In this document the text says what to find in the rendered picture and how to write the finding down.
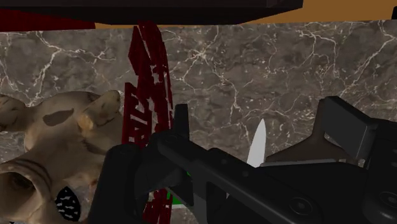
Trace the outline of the tan animal figure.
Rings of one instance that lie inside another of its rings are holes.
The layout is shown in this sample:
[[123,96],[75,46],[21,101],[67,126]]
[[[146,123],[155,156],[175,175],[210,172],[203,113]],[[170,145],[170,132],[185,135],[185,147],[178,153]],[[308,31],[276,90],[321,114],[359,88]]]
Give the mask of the tan animal figure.
[[0,164],[0,218],[26,224],[86,224],[64,218],[66,186],[94,189],[106,152],[121,143],[120,94],[65,92],[28,107],[0,95],[0,132],[23,132],[26,152]]

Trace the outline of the small green object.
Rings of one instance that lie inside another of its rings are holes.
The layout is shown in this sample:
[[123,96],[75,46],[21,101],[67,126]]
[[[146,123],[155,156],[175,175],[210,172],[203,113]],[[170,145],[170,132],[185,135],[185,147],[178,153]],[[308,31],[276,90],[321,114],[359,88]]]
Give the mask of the small green object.
[[183,180],[180,184],[168,187],[167,190],[172,196],[173,205],[193,205],[192,179],[188,172],[183,173]]

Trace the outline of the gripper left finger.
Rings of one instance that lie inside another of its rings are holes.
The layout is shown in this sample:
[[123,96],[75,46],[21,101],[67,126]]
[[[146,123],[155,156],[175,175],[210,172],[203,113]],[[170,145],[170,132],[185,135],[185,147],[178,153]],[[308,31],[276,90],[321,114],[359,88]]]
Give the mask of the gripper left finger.
[[176,106],[171,130],[145,149],[119,144],[106,154],[89,224],[150,224],[151,191],[169,188],[199,224],[314,224],[308,196],[245,162],[189,139],[188,111]]

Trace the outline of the white knife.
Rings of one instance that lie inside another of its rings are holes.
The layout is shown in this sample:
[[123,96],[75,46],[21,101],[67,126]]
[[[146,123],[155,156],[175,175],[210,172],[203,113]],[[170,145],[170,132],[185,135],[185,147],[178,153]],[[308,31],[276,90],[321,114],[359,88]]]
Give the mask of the white knife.
[[267,140],[267,130],[264,119],[261,119],[256,132],[254,133],[249,153],[247,156],[247,164],[253,167],[259,167],[265,160],[265,147]]

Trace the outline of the dark red patterned tall object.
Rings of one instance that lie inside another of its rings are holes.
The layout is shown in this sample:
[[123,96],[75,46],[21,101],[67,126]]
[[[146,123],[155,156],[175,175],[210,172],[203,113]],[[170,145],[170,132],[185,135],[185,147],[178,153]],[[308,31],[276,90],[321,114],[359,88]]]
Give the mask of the dark red patterned tall object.
[[[153,22],[140,21],[134,27],[129,61],[138,77],[137,86],[125,83],[122,143],[144,149],[150,135],[172,127],[172,93],[167,52],[161,33]],[[172,202],[166,189],[155,183],[165,176],[166,160],[152,149],[143,150],[143,163],[136,183],[150,186],[154,199],[143,210],[143,221],[170,224]]]

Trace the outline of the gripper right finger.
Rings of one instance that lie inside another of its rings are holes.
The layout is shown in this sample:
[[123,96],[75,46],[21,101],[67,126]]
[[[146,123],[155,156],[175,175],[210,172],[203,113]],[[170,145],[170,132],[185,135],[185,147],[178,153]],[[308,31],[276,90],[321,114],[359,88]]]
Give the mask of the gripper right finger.
[[310,211],[318,224],[397,224],[397,123],[326,97],[322,129],[364,167],[316,164]]

